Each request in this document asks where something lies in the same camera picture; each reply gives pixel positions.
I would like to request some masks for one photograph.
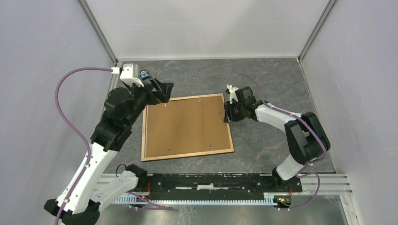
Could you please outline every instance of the gray marble floor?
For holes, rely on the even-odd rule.
[[[161,82],[174,82],[172,97],[224,93],[226,84],[239,74],[252,76],[260,84],[264,98],[292,112],[314,112],[311,97],[296,59],[167,60],[134,62],[148,69]],[[249,86],[257,99],[260,93],[246,77],[233,86]],[[245,119],[230,125],[235,152],[220,155],[141,162],[142,116],[133,134],[111,161],[105,173],[114,173],[120,163],[137,164],[149,173],[270,173],[289,154],[285,133],[268,124]],[[330,158],[311,171],[332,172]]]

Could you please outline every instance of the white wall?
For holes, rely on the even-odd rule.
[[[328,0],[87,0],[119,59],[298,56]]]
[[[365,225],[397,224],[398,1],[339,1],[304,72]]]
[[[54,105],[58,80],[85,66],[111,67],[77,1],[0,4],[0,224],[54,224],[44,209],[66,187],[85,147]],[[61,88],[67,117],[89,138],[106,72],[81,72]]]

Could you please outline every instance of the purple cable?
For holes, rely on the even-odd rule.
[[[319,139],[318,135],[316,135],[316,133],[311,129],[311,127],[310,127],[302,118],[300,118],[299,116],[297,116],[297,115],[295,115],[295,114],[291,114],[290,112],[285,111],[285,110],[283,110],[283,109],[275,108],[275,107],[273,107],[272,105],[269,105],[268,103],[266,103],[266,102],[264,101],[264,99],[263,99],[262,90],[260,89],[260,85],[258,84],[258,82],[257,82],[256,80],[254,80],[252,77],[250,77],[250,76],[248,76],[248,75],[246,75],[246,74],[240,74],[240,75],[235,76],[235,77],[231,80],[231,82],[230,82],[229,84],[232,84],[232,82],[233,82],[236,78],[238,78],[238,77],[240,77],[240,76],[245,76],[245,77],[251,79],[251,80],[254,82],[254,84],[256,85],[257,89],[258,89],[259,92],[260,92],[261,101],[262,101],[262,103],[263,103],[266,107],[270,108],[271,110],[274,110],[274,111],[277,111],[277,112],[283,113],[283,114],[285,114],[285,115],[288,115],[288,116],[291,116],[291,117],[296,118],[298,121],[300,121],[300,123],[302,123],[302,124],[308,129],[308,131],[312,134],[312,136],[314,136],[315,140],[318,142],[318,144],[319,144],[319,145],[321,146],[321,148],[322,148],[323,156],[320,157],[320,158],[318,158],[318,159],[315,159],[315,160],[311,161],[311,164],[317,163],[317,162],[320,162],[320,161],[326,159],[326,157],[327,157],[327,155],[328,155],[328,152],[326,151],[326,148],[325,148],[325,146],[323,145],[322,141]],[[306,202],[306,203],[304,203],[304,204],[302,204],[302,205],[295,206],[295,207],[292,207],[292,208],[289,208],[289,209],[278,208],[279,210],[282,210],[282,211],[289,211],[289,210],[299,209],[299,208],[301,208],[301,207],[304,207],[304,206],[308,205],[309,203],[311,203],[311,202],[315,199],[316,195],[317,195],[318,192],[319,192],[319,188],[320,188],[320,186],[321,186],[321,178],[320,178],[319,175],[318,175],[317,173],[315,173],[315,172],[309,172],[309,173],[306,173],[306,174],[303,174],[303,175],[299,175],[299,173],[303,172],[308,166],[309,166],[309,164],[303,166],[303,168],[301,168],[301,169],[296,173],[296,177],[297,177],[297,178],[303,178],[303,177],[306,177],[306,176],[308,176],[308,175],[315,175],[315,176],[318,178],[318,186],[317,186],[317,188],[316,188],[316,190],[315,190],[314,195],[311,197],[310,200],[308,200],[308,202]]]
[[[144,201],[144,202],[156,207],[156,208],[137,208],[137,210],[172,210],[173,209],[172,207],[162,206],[162,205],[158,205],[158,204],[155,204],[153,202],[150,202],[147,199],[145,199],[145,198],[143,198],[143,197],[141,197],[141,196],[139,196],[136,193],[131,192],[131,191],[128,191],[127,194],[134,195],[135,197],[139,198],[140,200],[142,200],[142,201]]]
[[[98,67],[83,67],[83,68],[79,68],[79,69],[75,69],[70,71],[69,73],[65,74],[60,81],[57,84],[57,88],[55,89],[55,106],[57,107],[57,110],[59,112],[59,114],[61,115],[62,119],[65,121],[65,123],[82,139],[82,141],[84,142],[84,145],[87,148],[87,158],[86,158],[86,165],[90,164],[90,159],[91,159],[91,148],[90,145],[88,143],[88,141],[86,140],[86,138],[83,136],[83,134],[78,131],[78,129],[76,129],[75,126],[73,126],[73,124],[66,118],[65,114],[62,112],[62,109],[60,107],[60,102],[58,99],[58,94],[60,92],[60,88],[62,83],[64,82],[64,80],[79,71],[83,71],[83,70],[99,70],[99,71],[107,71],[107,72],[112,72],[111,69],[107,69],[107,68],[98,68]],[[83,169],[81,170],[81,172],[79,173],[79,175],[77,176],[75,182],[73,182],[72,186],[70,187],[68,193],[65,196],[65,199],[69,199],[69,197],[72,195],[73,190],[75,189],[76,185],[78,184],[79,180],[82,178],[84,172],[86,171],[87,167],[83,167]],[[57,216],[55,217],[55,225],[58,225],[59,219],[61,217],[61,213],[63,211],[63,209],[65,208],[66,202],[64,201],[60,207],[60,209],[58,210]]]

